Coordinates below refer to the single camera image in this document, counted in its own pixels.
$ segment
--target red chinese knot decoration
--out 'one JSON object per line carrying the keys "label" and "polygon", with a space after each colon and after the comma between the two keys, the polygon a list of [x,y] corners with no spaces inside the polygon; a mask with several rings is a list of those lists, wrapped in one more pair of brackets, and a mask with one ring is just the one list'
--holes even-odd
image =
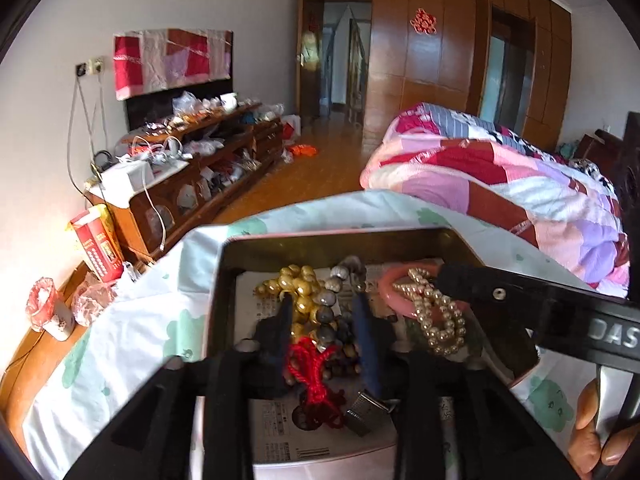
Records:
{"label": "red chinese knot decoration", "polygon": [[409,23],[418,34],[436,33],[436,17],[428,14],[424,9],[418,9],[415,13],[415,19]]}

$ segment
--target hand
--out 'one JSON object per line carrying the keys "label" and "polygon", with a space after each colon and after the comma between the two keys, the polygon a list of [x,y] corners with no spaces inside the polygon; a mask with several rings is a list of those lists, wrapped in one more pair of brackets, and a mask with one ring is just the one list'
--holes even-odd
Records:
{"label": "hand", "polygon": [[569,462],[582,480],[591,480],[591,471],[600,457],[604,465],[616,465],[640,432],[640,424],[622,430],[610,437],[600,450],[600,438],[596,433],[595,416],[598,412],[598,387],[596,379],[584,387],[578,397],[574,433],[569,442]]}

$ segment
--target wooden floor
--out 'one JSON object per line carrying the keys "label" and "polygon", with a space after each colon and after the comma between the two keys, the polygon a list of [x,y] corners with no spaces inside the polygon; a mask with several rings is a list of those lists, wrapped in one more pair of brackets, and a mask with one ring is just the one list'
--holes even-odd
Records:
{"label": "wooden floor", "polygon": [[[361,189],[358,179],[370,149],[362,147],[360,129],[345,123],[343,115],[317,120],[303,130],[300,143],[315,146],[318,155],[297,157],[292,164],[280,163],[220,213],[214,223],[228,224],[269,209]],[[24,417],[36,394],[83,333],[84,328],[77,326],[63,343],[45,333],[24,363],[18,365],[21,370],[8,399],[5,419],[25,453]]]}
{"label": "wooden floor", "polygon": [[345,123],[342,114],[318,119],[304,128],[300,143],[315,146],[318,155],[297,157],[292,164],[280,163],[213,223],[230,224],[269,209],[362,189],[360,173],[370,150],[362,147],[361,131]]}

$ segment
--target red string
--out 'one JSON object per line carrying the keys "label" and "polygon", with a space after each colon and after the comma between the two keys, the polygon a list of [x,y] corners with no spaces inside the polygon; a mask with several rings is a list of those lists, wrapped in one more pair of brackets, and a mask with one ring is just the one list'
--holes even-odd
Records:
{"label": "red string", "polygon": [[[338,349],[336,345],[329,346],[324,352],[319,352],[309,337],[301,337],[289,349],[287,368],[299,383],[306,384],[306,411],[318,413],[318,408],[325,406],[331,413],[329,417],[321,417],[321,422],[331,428],[341,428],[344,425],[344,415],[336,405],[340,402],[340,395],[333,393],[322,383],[322,364]],[[291,365],[291,359],[298,362],[298,368]]]}

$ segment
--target pink bangle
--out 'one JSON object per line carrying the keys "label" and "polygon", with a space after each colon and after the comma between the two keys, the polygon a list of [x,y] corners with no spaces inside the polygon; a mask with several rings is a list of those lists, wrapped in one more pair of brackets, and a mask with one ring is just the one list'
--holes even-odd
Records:
{"label": "pink bangle", "polygon": [[[378,280],[378,293],[380,298],[395,312],[405,317],[416,317],[415,307],[412,301],[408,300],[398,292],[394,290],[394,283],[400,278],[404,278],[407,275],[409,269],[424,269],[427,270],[432,276],[437,276],[440,266],[438,264],[425,264],[421,262],[413,262],[410,264],[402,264],[399,266],[391,267],[382,277]],[[469,304],[464,301],[457,301],[459,309],[464,312],[468,309]],[[432,311],[432,317],[434,321],[441,321],[440,312],[437,309]]]}

